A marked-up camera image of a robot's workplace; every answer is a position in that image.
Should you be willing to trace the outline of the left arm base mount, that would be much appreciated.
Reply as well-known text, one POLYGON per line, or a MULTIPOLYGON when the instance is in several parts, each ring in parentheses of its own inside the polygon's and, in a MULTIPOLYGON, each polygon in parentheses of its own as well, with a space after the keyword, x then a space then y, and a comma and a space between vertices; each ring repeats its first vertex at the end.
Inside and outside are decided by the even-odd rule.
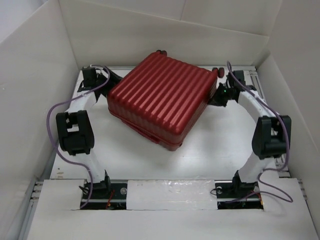
POLYGON ((127 209, 127 182, 111 182, 111 190, 106 193, 103 190, 94 190, 88 203, 89 189, 80 188, 82 191, 80 210, 126 210, 127 209))

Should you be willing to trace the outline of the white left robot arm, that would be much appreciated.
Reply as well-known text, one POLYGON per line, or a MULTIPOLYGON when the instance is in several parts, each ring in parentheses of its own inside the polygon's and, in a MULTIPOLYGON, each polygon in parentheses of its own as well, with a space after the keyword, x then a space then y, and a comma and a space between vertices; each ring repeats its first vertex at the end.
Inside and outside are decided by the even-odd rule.
POLYGON ((72 162, 85 166, 88 177, 87 183, 80 188, 83 193, 88 195, 92 190, 93 194, 104 199, 111 194, 111 181, 93 150, 95 137, 88 110, 101 96, 106 98, 122 77, 106 66, 94 64, 83 67, 81 73, 69 108, 55 117, 59 149, 67 152, 72 162))

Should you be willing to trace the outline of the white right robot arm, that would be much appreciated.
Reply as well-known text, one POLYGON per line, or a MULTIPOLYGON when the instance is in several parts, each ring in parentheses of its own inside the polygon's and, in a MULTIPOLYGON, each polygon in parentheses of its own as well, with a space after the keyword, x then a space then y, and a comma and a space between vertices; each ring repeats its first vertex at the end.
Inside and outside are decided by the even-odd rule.
POLYGON ((280 115, 259 96, 253 85, 247 85, 244 72, 230 70, 225 83, 220 83, 208 104, 226 107, 235 101, 243 107, 255 122, 251 140, 252 153, 246 163, 236 171, 226 193, 243 197, 255 188, 263 172, 269 170, 270 160, 288 156, 291 144, 292 120, 280 115))

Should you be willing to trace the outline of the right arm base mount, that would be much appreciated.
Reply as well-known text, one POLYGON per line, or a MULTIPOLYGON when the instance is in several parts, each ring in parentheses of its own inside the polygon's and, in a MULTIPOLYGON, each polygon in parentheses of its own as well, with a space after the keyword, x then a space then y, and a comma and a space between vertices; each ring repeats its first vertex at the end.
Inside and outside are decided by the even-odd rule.
POLYGON ((262 210, 262 198, 258 183, 235 186, 231 181, 218 181, 210 194, 217 199, 218 210, 262 210))

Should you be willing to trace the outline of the red hard-shell suitcase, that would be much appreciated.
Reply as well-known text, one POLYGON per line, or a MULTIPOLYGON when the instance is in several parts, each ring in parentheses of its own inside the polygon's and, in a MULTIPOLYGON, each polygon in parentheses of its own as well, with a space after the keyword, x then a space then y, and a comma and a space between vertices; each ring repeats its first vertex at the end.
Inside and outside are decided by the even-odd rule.
POLYGON ((208 70, 157 50, 112 88, 108 110, 146 139, 176 151, 224 75, 222 67, 208 70))

